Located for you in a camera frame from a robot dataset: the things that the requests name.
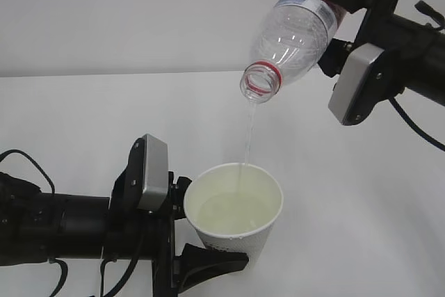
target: water in cup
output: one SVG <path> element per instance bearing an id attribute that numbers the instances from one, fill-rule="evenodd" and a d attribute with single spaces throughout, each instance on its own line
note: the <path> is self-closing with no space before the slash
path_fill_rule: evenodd
<path id="1" fill-rule="evenodd" d="M 241 234 L 256 230 L 272 218 L 261 200 L 237 191 L 209 198 L 197 215 L 197 224 L 210 233 Z"/>

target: black cable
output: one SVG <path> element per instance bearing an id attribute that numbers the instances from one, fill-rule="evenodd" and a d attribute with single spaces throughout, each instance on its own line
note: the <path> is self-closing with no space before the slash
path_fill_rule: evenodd
<path id="1" fill-rule="evenodd" d="M 33 159 L 31 156 L 21 150 L 8 150 L 0 154 L 0 163 L 10 154 L 12 153 L 18 153 L 27 158 L 35 168 L 39 170 L 39 172 L 43 175 L 43 177 L 48 181 L 49 186 L 51 187 L 51 194 L 54 197 L 54 194 L 56 193 L 56 187 L 54 186 L 54 183 L 52 182 L 51 178 L 45 173 L 45 171 L 40 167 L 40 165 Z"/>
<path id="2" fill-rule="evenodd" d="M 58 284 L 54 291 L 49 295 L 49 297 L 54 297 L 57 295 L 57 293 L 62 289 L 63 285 L 65 284 L 68 276 L 68 265 L 66 262 L 59 260 L 59 259 L 49 259 L 50 264 L 58 264 L 60 266 L 60 279 L 58 281 Z"/>
<path id="3" fill-rule="evenodd" d="M 99 297 L 104 297 L 104 285 L 105 285 L 105 266 L 110 262 L 116 262 L 116 258 L 109 258 L 102 260 L 100 264 L 100 295 Z"/>
<path id="4" fill-rule="evenodd" d="M 141 231 L 140 231 L 140 236 L 139 236 L 139 240 L 138 240 L 138 245 L 136 246 L 136 249 L 134 250 L 134 253 L 131 256 L 130 263 L 129 263 L 127 269 L 125 270 L 124 275 L 122 275 L 119 282 L 116 283 L 116 285 L 103 297 L 116 296 L 119 293 L 119 291 L 124 287 L 124 285 L 127 283 L 128 279 L 130 278 L 131 274 L 133 273 L 133 271 L 136 267 L 136 264 L 138 263 L 138 260 L 139 260 L 139 257 L 140 257 L 140 254 L 142 252 L 142 248 L 144 245 L 146 231 L 147 231 L 147 229 L 145 227 L 145 220 L 143 220 L 143 223 L 141 225 Z"/>
<path id="5" fill-rule="evenodd" d="M 394 109 L 396 109 L 397 113 L 402 117 L 402 119 L 410 126 L 410 128 L 416 132 L 416 134 L 422 137 L 425 141 L 429 142 L 431 145 L 437 147 L 439 150 L 445 151 L 445 145 L 435 140 L 433 137 L 428 135 L 424 130 L 420 129 L 419 126 L 416 125 L 416 123 L 414 123 L 414 121 L 411 120 L 411 118 L 406 114 L 406 112 L 403 110 L 402 106 L 398 104 L 396 99 L 390 97 L 389 102 L 394 107 Z"/>

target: paper cup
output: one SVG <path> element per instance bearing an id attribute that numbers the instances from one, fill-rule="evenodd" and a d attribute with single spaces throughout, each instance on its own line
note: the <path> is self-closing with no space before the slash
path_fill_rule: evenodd
<path id="1" fill-rule="evenodd" d="M 238 181 L 241 174 L 241 186 Z M 240 191 L 255 197 L 267 207 L 262 214 L 264 224 L 240 234 L 218 233 L 206 230 L 198 219 L 200 210 L 214 196 Z M 190 224 L 196 229 L 203 244 L 216 250 L 244 252 L 249 257 L 249 267 L 259 258 L 273 223 L 283 207 L 283 193 L 277 180 L 264 169 L 240 163 L 219 165 L 202 173 L 187 189 L 184 211 Z"/>

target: bottle mouth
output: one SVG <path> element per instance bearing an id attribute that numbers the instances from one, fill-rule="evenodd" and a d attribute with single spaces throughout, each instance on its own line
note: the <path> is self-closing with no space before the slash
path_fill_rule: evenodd
<path id="1" fill-rule="evenodd" d="M 266 62 L 258 62 L 245 69 L 240 89 L 246 98 L 260 104 L 277 94 L 280 82 L 278 69 Z"/>

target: clear plastic bottle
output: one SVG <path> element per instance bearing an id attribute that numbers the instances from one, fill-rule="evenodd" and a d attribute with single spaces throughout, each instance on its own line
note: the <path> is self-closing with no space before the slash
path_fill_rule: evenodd
<path id="1" fill-rule="evenodd" d="M 326 0 L 279 0 L 264 20 L 250 50 L 242 93 L 262 103 L 281 86 L 299 79 L 325 52 L 346 14 Z"/>

